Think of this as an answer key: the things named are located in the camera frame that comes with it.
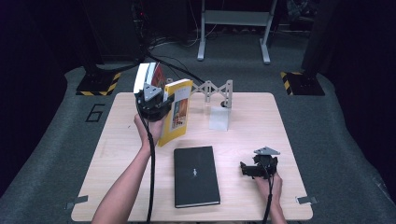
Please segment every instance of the yellow black hazard tape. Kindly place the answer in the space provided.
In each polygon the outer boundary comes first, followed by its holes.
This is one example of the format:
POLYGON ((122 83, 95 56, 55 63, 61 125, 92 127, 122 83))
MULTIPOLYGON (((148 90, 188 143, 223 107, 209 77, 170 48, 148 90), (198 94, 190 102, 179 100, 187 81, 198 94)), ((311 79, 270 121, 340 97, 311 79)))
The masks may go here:
POLYGON ((110 86, 107 91, 76 91, 76 95, 86 95, 86 96, 94 96, 94 95, 111 95, 114 89, 116 89, 117 82, 119 81, 121 73, 117 73, 113 80, 111 81, 110 86))
POLYGON ((299 72, 281 72, 288 95, 325 95, 316 77, 306 77, 299 72))
POLYGON ((301 73, 298 73, 298 72, 294 72, 294 73, 281 72, 280 73, 280 76, 282 77, 283 85, 285 86, 286 92, 288 93, 288 95, 293 95, 293 90, 291 89, 291 85, 290 85, 289 80, 288 80, 288 74, 301 75, 301 73))

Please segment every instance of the black wire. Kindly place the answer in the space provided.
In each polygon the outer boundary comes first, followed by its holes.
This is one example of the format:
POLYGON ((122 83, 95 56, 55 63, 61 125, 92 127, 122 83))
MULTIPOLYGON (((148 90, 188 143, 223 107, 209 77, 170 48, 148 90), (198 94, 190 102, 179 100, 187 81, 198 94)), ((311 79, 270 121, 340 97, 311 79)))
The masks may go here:
POLYGON ((157 46, 159 46, 161 44, 166 44, 172 40, 169 36, 157 37, 156 34, 154 34, 154 35, 155 36, 152 37, 153 39, 148 44, 149 51, 153 51, 157 46))
POLYGON ((270 208, 271 208, 271 201, 272 201, 272 189, 274 186, 274 176, 272 175, 273 181, 271 181, 271 176, 268 175, 267 170, 264 168, 265 173, 268 176, 268 187, 269 187, 269 194, 268 194, 268 200, 267 200, 267 206, 265 208, 265 214, 264 218, 262 219, 262 224, 265 224, 267 222, 268 216, 270 214, 270 208))
POLYGON ((155 55, 155 57, 168 58, 168 59, 175 60, 175 61, 177 61, 178 63, 180 63, 180 64, 184 67, 184 69, 186 69, 186 71, 189 71, 189 69, 187 68, 187 66, 184 65, 184 63, 182 63, 182 62, 181 62, 179 59, 177 59, 177 58, 173 58, 173 57, 169 57, 169 56, 163 56, 163 55, 155 55))
POLYGON ((150 57, 151 59, 153 59, 153 60, 156 61, 156 62, 162 63, 162 64, 164 64, 164 65, 166 65, 166 66, 168 66, 168 67, 175 68, 176 70, 178 70, 178 71, 180 71, 180 72, 183 72, 183 73, 189 75, 190 77, 195 78, 197 81, 201 82, 201 84, 205 83, 203 80, 201 80, 198 76, 194 75, 193 73, 191 73, 191 72, 189 72, 189 71, 187 71, 187 70, 184 70, 184 69, 182 69, 182 68, 179 68, 179 67, 177 67, 177 66, 174 66, 174 65, 172 65, 171 63, 167 63, 166 61, 163 61, 163 60, 161 60, 161 59, 159 59, 159 58, 156 58, 156 57, 154 57, 154 56, 153 56, 151 53, 149 53, 149 52, 147 53, 147 56, 150 57))
POLYGON ((152 203, 154 199, 154 180, 155 180, 155 146, 154 146, 154 139, 152 138, 152 134, 149 131, 149 121, 148 123, 145 122, 138 106, 138 100, 136 97, 136 109, 137 113, 139 114, 139 118, 142 120, 143 126, 148 133, 148 141, 149 141, 149 149, 151 154, 151 173, 150 173, 150 187, 149 187, 149 201, 148 201, 148 217, 147 223, 151 221, 151 213, 152 213, 152 203))
POLYGON ((173 68, 169 67, 169 69, 175 74, 175 76, 178 77, 178 79, 181 79, 181 77, 175 72, 175 70, 173 70, 173 68))

